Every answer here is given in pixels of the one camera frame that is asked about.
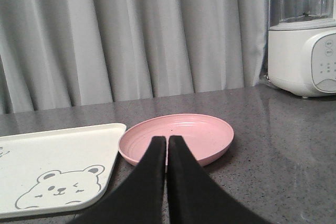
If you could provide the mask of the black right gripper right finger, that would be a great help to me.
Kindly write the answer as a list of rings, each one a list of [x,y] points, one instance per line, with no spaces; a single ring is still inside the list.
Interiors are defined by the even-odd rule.
[[[267,223],[222,190],[181,136],[170,136],[167,197],[171,223]]]

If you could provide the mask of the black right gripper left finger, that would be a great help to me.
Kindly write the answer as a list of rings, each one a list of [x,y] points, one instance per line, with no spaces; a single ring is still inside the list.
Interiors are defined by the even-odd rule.
[[[162,223],[166,137],[154,136],[132,173],[71,223]]]

